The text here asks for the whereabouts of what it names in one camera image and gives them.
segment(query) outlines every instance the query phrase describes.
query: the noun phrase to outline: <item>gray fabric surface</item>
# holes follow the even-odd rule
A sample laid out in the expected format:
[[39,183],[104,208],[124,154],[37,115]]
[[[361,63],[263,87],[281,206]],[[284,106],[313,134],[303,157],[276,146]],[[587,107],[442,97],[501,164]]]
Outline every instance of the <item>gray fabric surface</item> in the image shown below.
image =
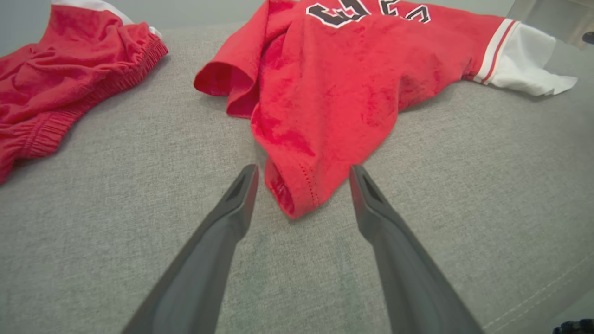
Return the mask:
[[[238,27],[164,31],[143,83],[0,187],[0,332],[121,330],[241,168],[263,166],[249,122],[192,87]],[[580,82],[556,97],[454,84],[365,162],[486,333],[547,333],[594,288],[591,59],[559,45],[549,68]],[[346,183],[290,221],[261,182],[217,330],[389,332]]]

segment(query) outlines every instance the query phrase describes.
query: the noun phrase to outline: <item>red jersey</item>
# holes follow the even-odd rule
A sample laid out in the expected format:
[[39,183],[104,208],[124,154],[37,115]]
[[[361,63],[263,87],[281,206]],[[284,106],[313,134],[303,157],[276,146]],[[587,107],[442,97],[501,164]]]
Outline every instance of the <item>red jersey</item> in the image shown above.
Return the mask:
[[[523,41],[528,35],[533,43]],[[350,165],[388,136],[399,111],[455,81],[535,95],[571,88],[574,78],[542,70],[551,43],[519,22],[436,5],[268,0],[194,86],[228,95],[227,113],[251,119],[269,156],[266,185],[297,218],[328,200]],[[524,45],[539,59],[517,54]]]

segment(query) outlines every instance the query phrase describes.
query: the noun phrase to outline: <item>red stripe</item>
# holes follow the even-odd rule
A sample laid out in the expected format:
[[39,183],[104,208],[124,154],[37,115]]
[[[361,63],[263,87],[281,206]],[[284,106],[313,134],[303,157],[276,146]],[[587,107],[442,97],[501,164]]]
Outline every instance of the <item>red stripe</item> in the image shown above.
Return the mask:
[[510,32],[511,27],[514,25],[514,23],[516,23],[516,22],[512,21],[510,23],[510,25],[505,30],[503,37],[499,41],[499,45],[497,45],[497,49],[495,50],[495,55],[493,56],[493,63],[491,63],[491,69],[489,70],[489,73],[486,75],[486,77],[481,81],[482,84],[484,84],[487,81],[487,79],[489,79],[491,77],[491,74],[493,74],[493,71],[495,70],[495,64],[497,64],[497,57],[499,56],[499,49],[501,49],[501,46],[503,45],[503,41],[507,37],[507,34]]

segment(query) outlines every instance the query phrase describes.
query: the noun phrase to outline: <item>jersey lettering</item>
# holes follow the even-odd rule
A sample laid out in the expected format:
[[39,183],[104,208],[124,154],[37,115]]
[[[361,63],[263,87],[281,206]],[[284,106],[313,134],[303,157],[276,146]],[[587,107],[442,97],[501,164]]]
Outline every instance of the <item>jersey lettering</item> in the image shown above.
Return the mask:
[[363,16],[369,15],[369,11],[359,0],[339,1],[342,6],[340,9],[330,10],[320,4],[315,4],[309,6],[306,13],[317,17],[323,24],[334,28],[340,28],[353,21],[358,22]]
[[420,5],[414,10],[411,10],[410,13],[406,14],[405,19],[412,20],[417,16],[421,16],[419,21],[423,23],[427,23],[431,21],[431,17],[429,16],[429,8],[425,5]]
[[[339,0],[342,8],[329,9],[321,4],[309,6],[306,10],[308,15],[317,17],[323,24],[340,28],[350,22],[359,22],[363,16],[371,15],[360,0]],[[431,16],[426,5],[420,5],[411,10],[405,16],[398,13],[397,4],[400,0],[378,0],[382,14],[398,16],[405,20],[418,20],[421,23],[429,23]]]
[[398,16],[398,8],[396,8],[394,6],[394,9],[391,10],[390,9],[390,5],[396,4],[397,2],[399,2],[400,0],[380,0],[380,8],[381,8],[381,12],[384,15],[392,15],[392,16]]

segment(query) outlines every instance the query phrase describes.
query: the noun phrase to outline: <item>gray couch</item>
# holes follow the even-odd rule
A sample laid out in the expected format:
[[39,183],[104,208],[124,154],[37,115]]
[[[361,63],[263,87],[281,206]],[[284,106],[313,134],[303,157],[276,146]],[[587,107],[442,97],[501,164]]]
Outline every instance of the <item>gray couch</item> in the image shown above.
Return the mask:
[[[192,87],[239,26],[163,31],[144,82],[0,187],[0,332],[121,330],[241,168],[263,167],[249,122]],[[557,46],[548,69],[580,78],[559,96],[456,83],[364,164],[486,333],[549,333],[594,289],[592,55]],[[217,330],[389,332],[346,182],[297,221],[261,182]]]

